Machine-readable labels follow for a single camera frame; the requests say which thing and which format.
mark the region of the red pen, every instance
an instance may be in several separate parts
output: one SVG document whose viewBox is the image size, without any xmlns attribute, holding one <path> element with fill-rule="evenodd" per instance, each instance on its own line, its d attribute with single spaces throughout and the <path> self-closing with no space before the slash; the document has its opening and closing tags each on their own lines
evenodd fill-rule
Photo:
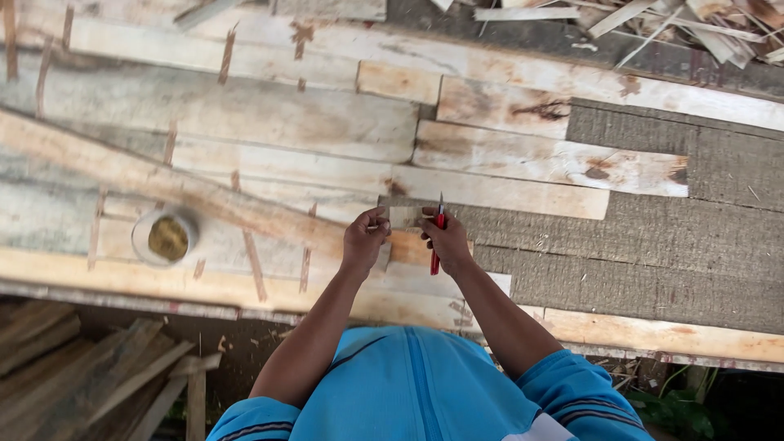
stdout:
<svg viewBox="0 0 784 441">
<path fill-rule="evenodd" d="M 436 215 L 436 225 L 440 229 L 444 229 L 444 192 L 441 192 L 441 199 L 438 201 L 438 214 Z M 433 246 L 433 254 L 430 255 L 430 275 L 438 274 L 438 265 L 441 264 L 441 259 L 436 254 L 435 246 Z"/>
</svg>

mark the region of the hand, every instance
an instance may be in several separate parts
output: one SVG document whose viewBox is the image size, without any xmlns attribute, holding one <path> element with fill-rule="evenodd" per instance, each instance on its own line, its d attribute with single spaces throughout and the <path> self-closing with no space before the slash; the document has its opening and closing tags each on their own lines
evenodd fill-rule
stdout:
<svg viewBox="0 0 784 441">
<path fill-rule="evenodd" d="M 422 213 L 428 216 L 437 216 L 438 208 L 426 206 L 422 208 Z M 435 217 L 419 219 L 419 226 L 423 231 L 422 239 L 430 240 L 427 243 L 427 248 L 429 250 L 435 248 L 445 273 L 455 277 L 462 266 L 474 262 L 474 258 L 468 250 L 466 229 L 448 211 L 444 210 L 443 230 L 436 225 Z"/>
<path fill-rule="evenodd" d="M 379 248 L 387 242 L 387 236 L 391 233 L 389 220 L 381 217 L 385 209 L 377 206 L 365 211 L 346 228 L 340 271 L 368 278 L 370 269 L 379 259 Z"/>
</svg>

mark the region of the blue jacket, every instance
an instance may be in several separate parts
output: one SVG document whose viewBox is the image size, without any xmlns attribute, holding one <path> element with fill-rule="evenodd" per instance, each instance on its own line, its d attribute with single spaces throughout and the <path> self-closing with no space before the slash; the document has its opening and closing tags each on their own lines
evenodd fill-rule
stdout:
<svg viewBox="0 0 784 441">
<path fill-rule="evenodd" d="M 472 341 L 424 327 L 355 328 L 305 407 L 235 403 L 208 441 L 650 440 L 601 366 L 568 350 L 517 381 Z"/>
</svg>

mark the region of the stack of wood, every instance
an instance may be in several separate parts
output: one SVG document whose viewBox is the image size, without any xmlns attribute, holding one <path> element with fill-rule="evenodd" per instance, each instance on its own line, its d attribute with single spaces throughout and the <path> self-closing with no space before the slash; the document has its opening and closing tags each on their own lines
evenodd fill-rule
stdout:
<svg viewBox="0 0 784 441">
<path fill-rule="evenodd" d="M 501 6 L 477 8 L 476 20 L 571 19 L 591 38 L 618 28 L 646 37 L 643 45 L 656 39 L 703 46 L 720 63 L 740 68 L 755 57 L 784 60 L 778 36 L 784 0 L 502 0 Z"/>
<path fill-rule="evenodd" d="M 188 439 L 205 438 L 205 371 L 220 353 L 185 355 L 163 323 L 137 319 L 97 343 L 68 304 L 4 304 L 0 439 L 147 441 L 188 385 Z"/>
</svg>

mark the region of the person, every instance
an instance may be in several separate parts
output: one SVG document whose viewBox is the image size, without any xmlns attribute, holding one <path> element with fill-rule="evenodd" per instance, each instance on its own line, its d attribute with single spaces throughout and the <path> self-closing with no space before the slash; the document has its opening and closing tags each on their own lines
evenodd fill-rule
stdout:
<svg viewBox="0 0 784 441">
<path fill-rule="evenodd" d="M 506 374 L 478 344 L 451 333 L 345 330 L 390 232 L 383 212 L 366 211 L 348 227 L 337 274 L 209 441 L 652 439 L 601 366 L 564 349 L 474 262 L 466 230 L 449 212 L 443 230 L 420 220 L 422 239 L 457 283 Z"/>
</svg>

